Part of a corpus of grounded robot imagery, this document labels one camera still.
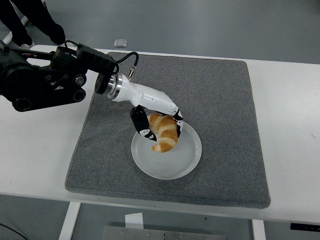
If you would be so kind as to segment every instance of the robotic arm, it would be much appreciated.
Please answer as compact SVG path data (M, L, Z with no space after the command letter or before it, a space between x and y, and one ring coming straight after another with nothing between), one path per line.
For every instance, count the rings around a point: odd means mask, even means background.
M19 112L78 103L86 97L82 86L86 83L87 71L92 70L99 73L94 89L97 94L107 93L112 101L132 103L134 108L130 116L138 133L157 140L149 128L144 111L147 108L172 116L180 136L183 118L175 103L164 92L130 81L139 60L136 52L116 61L81 43L76 45L76 50L65 45L58 46L55 52L45 53L11 48L0 41L0 94ZM118 74L118 64L132 55L136 60L129 78ZM49 60L50 65L31 65L28 58Z

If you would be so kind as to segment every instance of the white robotic hand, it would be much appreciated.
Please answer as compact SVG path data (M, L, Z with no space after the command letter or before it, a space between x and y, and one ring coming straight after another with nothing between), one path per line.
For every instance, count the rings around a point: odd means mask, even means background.
M148 86L130 82L123 74L112 75L106 92L108 98L115 102L129 101L134 108L131 110L131 118L137 132L145 138L156 141L156 137L150 131L149 122L144 108L164 115L170 115L177 123L177 135L183 128L183 117L177 105L162 91Z

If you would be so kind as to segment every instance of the white paper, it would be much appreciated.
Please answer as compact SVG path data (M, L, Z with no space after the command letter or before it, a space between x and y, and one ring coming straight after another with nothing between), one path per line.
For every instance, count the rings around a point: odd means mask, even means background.
M125 217L125 227L133 229L144 229L144 219L142 212L127 214Z

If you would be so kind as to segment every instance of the metal plate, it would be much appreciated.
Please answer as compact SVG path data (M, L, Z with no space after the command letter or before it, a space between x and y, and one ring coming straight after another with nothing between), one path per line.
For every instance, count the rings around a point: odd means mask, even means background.
M101 240L227 240L226 236L104 226Z
M125 39L117 39L114 42L114 47L115 48L125 48L127 46L127 40Z

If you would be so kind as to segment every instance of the black cable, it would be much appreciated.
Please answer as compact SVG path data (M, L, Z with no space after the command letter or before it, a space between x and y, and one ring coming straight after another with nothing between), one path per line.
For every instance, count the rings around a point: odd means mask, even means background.
M70 40L65 40L65 42L64 42L64 46L65 46L66 48L68 48L67 43L72 43L73 45L75 45L75 46L79 47L79 44L77 44L76 42L74 42L74 41L70 41Z
M119 72L119 65L118 63L115 65L116 70L112 74L117 74Z
M126 60L127 58L131 57L132 55L135 55L135 61L134 61L134 66L136 67L139 61L139 54L135 51L132 51L130 53L128 53L127 55L125 55L123 58L121 58L118 61L115 61L117 64L122 63L124 60Z
M21 233L17 232L16 230L13 230L11 227L8 227L2 223L0 223L1 226L7 228L7 229L10 229L11 231L15 232L16 234L19 234L21 237L23 237L25 240L28 240L25 236L23 236Z

